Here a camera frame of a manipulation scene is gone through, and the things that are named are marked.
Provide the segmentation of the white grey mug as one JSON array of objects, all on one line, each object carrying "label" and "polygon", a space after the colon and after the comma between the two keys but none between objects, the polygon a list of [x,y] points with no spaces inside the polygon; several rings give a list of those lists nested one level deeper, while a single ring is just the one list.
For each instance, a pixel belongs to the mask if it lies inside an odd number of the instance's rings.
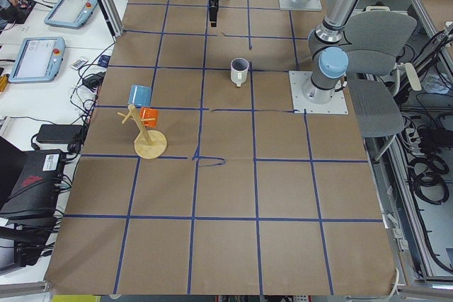
[{"label": "white grey mug", "polygon": [[237,86],[241,87],[246,82],[249,70],[249,62],[244,58],[235,58],[230,64],[230,78],[231,81]]}]

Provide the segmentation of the blue mug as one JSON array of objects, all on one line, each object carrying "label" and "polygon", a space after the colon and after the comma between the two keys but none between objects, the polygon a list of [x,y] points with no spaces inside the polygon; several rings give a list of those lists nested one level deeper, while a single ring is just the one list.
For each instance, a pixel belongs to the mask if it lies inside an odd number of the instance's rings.
[{"label": "blue mug", "polygon": [[131,85],[127,103],[133,104],[136,107],[149,107],[151,103],[151,94],[151,87],[133,84]]}]

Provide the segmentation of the orange mug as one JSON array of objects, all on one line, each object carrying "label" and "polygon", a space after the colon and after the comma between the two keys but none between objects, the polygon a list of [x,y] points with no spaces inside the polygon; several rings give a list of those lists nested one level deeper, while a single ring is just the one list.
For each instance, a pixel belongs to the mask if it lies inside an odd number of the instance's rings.
[{"label": "orange mug", "polygon": [[159,111],[154,108],[141,107],[139,117],[145,127],[155,128],[159,118]]}]

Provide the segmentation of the upper teach pendant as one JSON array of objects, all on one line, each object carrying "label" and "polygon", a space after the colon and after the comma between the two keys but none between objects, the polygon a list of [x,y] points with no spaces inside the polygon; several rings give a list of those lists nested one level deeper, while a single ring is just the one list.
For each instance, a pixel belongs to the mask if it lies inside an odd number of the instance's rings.
[{"label": "upper teach pendant", "polygon": [[97,5],[97,0],[59,0],[45,17],[44,23],[78,29],[86,23]]}]

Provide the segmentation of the teach pendant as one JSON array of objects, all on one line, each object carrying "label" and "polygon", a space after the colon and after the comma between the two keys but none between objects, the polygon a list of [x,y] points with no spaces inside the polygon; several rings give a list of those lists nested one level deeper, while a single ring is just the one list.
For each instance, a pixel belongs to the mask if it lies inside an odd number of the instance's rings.
[{"label": "teach pendant", "polygon": [[63,37],[29,37],[23,40],[8,78],[10,83],[52,81],[62,64],[66,43]]},{"label": "teach pendant", "polygon": [[44,23],[78,29],[86,23],[97,5],[97,0],[59,0],[45,17]]}]

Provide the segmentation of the small remote control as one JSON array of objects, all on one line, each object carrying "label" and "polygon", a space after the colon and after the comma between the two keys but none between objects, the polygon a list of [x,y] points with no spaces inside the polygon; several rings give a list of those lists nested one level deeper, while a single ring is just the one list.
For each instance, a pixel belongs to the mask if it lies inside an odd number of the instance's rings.
[{"label": "small remote control", "polygon": [[79,57],[75,62],[73,62],[70,67],[78,71],[81,67],[88,63],[88,59],[85,57]]}]

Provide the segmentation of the wooden mug tree stand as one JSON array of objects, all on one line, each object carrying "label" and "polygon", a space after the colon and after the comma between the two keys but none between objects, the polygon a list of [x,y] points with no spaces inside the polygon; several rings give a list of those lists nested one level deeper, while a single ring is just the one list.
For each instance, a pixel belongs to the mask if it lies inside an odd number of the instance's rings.
[{"label": "wooden mug tree stand", "polygon": [[139,134],[134,140],[134,149],[137,155],[145,159],[155,159],[161,156],[167,147],[165,135],[154,128],[145,127],[139,117],[140,109],[135,105],[129,104],[127,109],[127,114],[121,112],[117,114],[123,117],[122,124],[131,119],[139,129]]}]

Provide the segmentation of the grey office chair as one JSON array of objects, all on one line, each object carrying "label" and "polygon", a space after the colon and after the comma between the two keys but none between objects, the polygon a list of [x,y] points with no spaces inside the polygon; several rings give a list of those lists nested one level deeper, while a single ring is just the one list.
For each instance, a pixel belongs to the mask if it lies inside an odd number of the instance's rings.
[{"label": "grey office chair", "polygon": [[387,138],[374,156],[376,163],[404,128],[394,100],[401,72],[406,73],[413,90],[421,89],[414,66],[409,62],[396,63],[416,26],[416,19],[407,14],[374,9],[353,15],[343,31],[348,41],[343,46],[349,58],[348,88],[361,135]]}]

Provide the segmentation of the lower teach pendant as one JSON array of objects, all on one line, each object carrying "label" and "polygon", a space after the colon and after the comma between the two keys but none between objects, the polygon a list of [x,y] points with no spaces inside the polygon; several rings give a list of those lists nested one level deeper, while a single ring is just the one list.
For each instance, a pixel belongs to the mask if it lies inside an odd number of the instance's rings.
[{"label": "lower teach pendant", "polygon": [[52,81],[62,64],[66,43],[63,37],[29,37],[23,40],[8,78],[10,83]]}]

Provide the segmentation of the black power adapter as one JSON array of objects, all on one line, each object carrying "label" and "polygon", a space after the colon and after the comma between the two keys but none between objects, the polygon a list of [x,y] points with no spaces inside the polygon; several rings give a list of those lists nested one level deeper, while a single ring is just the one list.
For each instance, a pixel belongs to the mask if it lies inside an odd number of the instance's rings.
[{"label": "black power adapter", "polygon": [[42,124],[36,141],[41,144],[70,144],[80,137],[81,132],[79,124]]}]

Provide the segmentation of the black computer case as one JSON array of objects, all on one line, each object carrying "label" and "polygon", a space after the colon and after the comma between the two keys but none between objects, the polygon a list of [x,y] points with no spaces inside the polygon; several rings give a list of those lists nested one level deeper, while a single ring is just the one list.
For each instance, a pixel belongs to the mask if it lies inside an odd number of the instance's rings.
[{"label": "black computer case", "polygon": [[1,218],[52,228],[64,155],[59,149],[22,151],[1,138]]}]

